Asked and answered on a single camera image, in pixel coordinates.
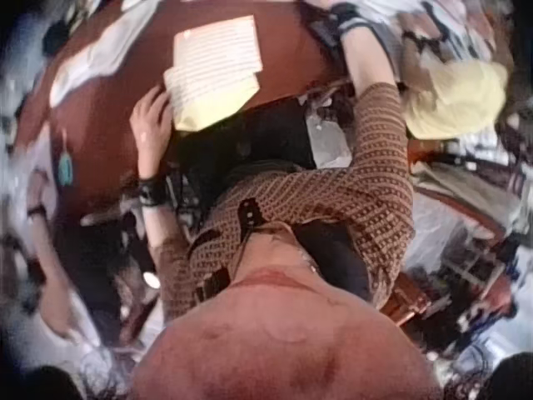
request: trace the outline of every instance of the brown table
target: brown table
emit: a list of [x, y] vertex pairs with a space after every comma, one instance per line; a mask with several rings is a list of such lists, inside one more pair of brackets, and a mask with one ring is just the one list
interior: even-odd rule
[[258, 75], [261, 90], [244, 109], [300, 95], [338, 78], [292, 2], [167, 0], [159, 5], [114, 75], [86, 82], [50, 109], [48, 95], [57, 69], [120, 16], [120, 3], [109, 4], [74, 33], [28, 97], [19, 121], [16, 148], [35, 139], [45, 121], [51, 123], [56, 159], [61, 151], [61, 130], [67, 129], [74, 184], [62, 190], [61, 199], [62, 209], [72, 216], [116, 201], [121, 188], [135, 177], [137, 150], [129, 115], [135, 102], [154, 84], [162, 83], [163, 72], [172, 66], [176, 33], [254, 15], [263, 62]]

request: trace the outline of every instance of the paper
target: paper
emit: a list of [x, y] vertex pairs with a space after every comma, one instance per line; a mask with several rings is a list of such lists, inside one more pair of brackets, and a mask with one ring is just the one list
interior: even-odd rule
[[253, 16], [178, 33], [164, 73], [175, 128], [196, 132], [236, 113], [259, 90], [261, 70]]

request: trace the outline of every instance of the white cloth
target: white cloth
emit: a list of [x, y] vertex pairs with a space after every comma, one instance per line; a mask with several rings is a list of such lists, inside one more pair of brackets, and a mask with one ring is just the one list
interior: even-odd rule
[[56, 107], [69, 92], [87, 80], [112, 75], [127, 51], [148, 24], [160, 0], [145, 0], [107, 27], [100, 38], [65, 60], [57, 70], [50, 91], [50, 107]]

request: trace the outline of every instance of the wrist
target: wrist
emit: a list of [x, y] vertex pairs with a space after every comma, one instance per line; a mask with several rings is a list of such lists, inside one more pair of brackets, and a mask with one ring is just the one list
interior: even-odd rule
[[154, 178], [159, 172], [159, 162], [145, 162], [139, 158], [137, 172], [139, 174], [139, 179]]

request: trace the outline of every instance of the wrist band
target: wrist band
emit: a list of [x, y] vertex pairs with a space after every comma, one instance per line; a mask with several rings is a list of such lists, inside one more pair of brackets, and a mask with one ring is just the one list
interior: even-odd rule
[[47, 217], [47, 209], [42, 205], [39, 204], [38, 206], [29, 208], [26, 213], [28, 218], [31, 218], [35, 215], [42, 215], [45, 219]]
[[357, 6], [349, 2], [336, 4], [330, 10], [330, 19], [336, 24], [339, 37], [357, 27], [370, 27], [368, 21], [361, 17]]
[[415, 35], [413, 31], [403, 32], [401, 35], [401, 38], [412, 40], [415, 43], [416, 48], [418, 49], [419, 53], [422, 53], [422, 50], [424, 49], [424, 46], [426, 45], [426, 40], [423, 38], [417, 37], [417, 35]]
[[139, 179], [139, 200], [143, 207], [157, 207], [167, 202], [165, 177]]

